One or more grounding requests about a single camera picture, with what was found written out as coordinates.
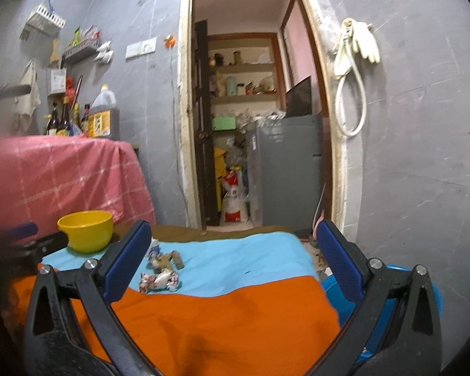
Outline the colourful wrapper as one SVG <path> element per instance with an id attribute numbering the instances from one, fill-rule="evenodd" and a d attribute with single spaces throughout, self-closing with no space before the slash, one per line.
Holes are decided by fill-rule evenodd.
<path id="1" fill-rule="evenodd" d="M 141 273 L 138 286 L 142 294 L 161 290 L 175 292 L 180 288 L 180 279 L 175 271 L 166 268 L 158 274 Z"/>

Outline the silver foil wrapper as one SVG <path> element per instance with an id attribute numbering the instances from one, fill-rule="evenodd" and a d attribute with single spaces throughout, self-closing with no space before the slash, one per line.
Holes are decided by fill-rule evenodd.
<path id="1" fill-rule="evenodd" d="M 148 247 L 147 258 L 151 258 L 154 255 L 160 254 L 159 241 L 156 238 L 151 239 L 151 243 Z"/>

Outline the pink plaid cloth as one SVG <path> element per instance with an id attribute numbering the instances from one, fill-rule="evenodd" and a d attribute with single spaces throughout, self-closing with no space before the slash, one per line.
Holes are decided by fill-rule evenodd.
<path id="1" fill-rule="evenodd" d="M 107 139 L 0 139 L 0 229 L 33 222 L 40 237 L 73 212 L 107 211 L 119 223 L 156 222 L 130 144 Z"/>

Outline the yellow plastic bowl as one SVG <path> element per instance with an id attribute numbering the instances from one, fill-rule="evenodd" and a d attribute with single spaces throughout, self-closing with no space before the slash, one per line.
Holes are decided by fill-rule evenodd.
<path id="1" fill-rule="evenodd" d="M 113 234 L 113 218 L 108 211 L 78 211 L 58 219 L 57 226 L 68 236 L 68 247 L 88 255 L 104 249 Z"/>

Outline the dark sauce bottles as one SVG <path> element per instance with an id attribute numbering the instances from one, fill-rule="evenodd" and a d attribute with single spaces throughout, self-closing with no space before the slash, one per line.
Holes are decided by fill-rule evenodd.
<path id="1" fill-rule="evenodd" d="M 74 109 L 68 96 L 64 96 L 62 104 L 53 104 L 51 115 L 45 127 L 45 136 L 82 137 L 88 135 L 74 120 Z"/>

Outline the white hanging towel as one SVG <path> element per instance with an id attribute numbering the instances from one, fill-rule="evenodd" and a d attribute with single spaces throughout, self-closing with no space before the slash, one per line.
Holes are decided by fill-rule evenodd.
<path id="1" fill-rule="evenodd" d="M 14 117 L 18 124 L 18 130 L 27 133 L 33 121 L 33 113 L 35 109 L 41 104 L 39 87 L 37 82 L 36 63 L 30 60 L 27 63 L 22 78 L 21 85 L 28 85 L 29 92 L 24 93 L 14 99 Z"/>

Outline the striped blue orange brown cloth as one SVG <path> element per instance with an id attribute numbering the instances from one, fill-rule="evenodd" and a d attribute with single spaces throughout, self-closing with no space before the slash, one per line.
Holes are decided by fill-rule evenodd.
<path id="1" fill-rule="evenodd" d="M 209 232 L 181 242 L 180 287 L 143 294 L 132 279 L 112 309 L 166 375 L 302 375 L 340 332 L 311 256 L 289 232 Z"/>

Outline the large oil jug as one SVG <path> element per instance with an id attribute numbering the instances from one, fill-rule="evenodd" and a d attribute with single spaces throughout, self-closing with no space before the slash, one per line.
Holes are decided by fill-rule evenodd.
<path id="1" fill-rule="evenodd" d="M 118 141 L 119 133 L 119 109 L 115 93 L 108 85 L 102 85 L 90 106 L 87 136 Z"/>

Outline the red white sack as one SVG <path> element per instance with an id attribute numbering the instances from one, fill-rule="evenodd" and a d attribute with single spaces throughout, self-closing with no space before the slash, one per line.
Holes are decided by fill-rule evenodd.
<path id="1" fill-rule="evenodd" d="M 243 168 L 241 165 L 234 165 L 222 177 L 222 188 L 224 189 L 221 210 L 222 223 L 248 222 L 247 195 L 243 185 Z"/>

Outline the dark wooden door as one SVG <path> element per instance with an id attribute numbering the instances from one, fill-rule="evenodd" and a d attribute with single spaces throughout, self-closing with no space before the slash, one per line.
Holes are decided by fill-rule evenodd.
<path id="1" fill-rule="evenodd" d="M 220 224 L 212 137 L 208 41 L 207 21 L 196 22 L 193 29 L 193 125 L 202 227 Z"/>

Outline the grey refrigerator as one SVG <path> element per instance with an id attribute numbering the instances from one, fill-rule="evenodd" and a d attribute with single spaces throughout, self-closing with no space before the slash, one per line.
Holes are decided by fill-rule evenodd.
<path id="1" fill-rule="evenodd" d="M 253 121 L 247 126 L 249 213 L 254 226 L 311 234 L 322 196 L 321 116 Z"/>

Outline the green box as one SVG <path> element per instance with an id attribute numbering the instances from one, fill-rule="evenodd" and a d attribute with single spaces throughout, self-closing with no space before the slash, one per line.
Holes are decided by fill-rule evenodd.
<path id="1" fill-rule="evenodd" d="M 212 119 L 212 130 L 215 132 L 233 131 L 237 129 L 235 116 L 216 116 Z"/>

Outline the black monitor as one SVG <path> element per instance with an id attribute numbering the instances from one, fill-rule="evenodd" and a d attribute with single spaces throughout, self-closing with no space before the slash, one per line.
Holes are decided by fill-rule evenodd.
<path id="1" fill-rule="evenodd" d="M 286 118 L 312 114 L 311 77 L 308 76 L 286 92 Z"/>

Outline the wooden shelf unit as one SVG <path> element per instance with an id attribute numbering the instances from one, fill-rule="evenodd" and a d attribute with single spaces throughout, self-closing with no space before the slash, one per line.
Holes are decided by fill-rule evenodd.
<path id="1" fill-rule="evenodd" d="M 262 117 L 285 109 L 284 66 L 275 32 L 208 37 L 211 114 Z"/>

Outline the white wall switches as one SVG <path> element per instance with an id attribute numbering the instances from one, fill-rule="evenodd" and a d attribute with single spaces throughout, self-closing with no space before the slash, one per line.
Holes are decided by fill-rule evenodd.
<path id="1" fill-rule="evenodd" d="M 138 43 L 132 43 L 126 47 L 124 58 L 126 60 L 131 60 L 143 55 L 153 54 L 156 51 L 156 46 L 156 37 L 149 38 Z"/>

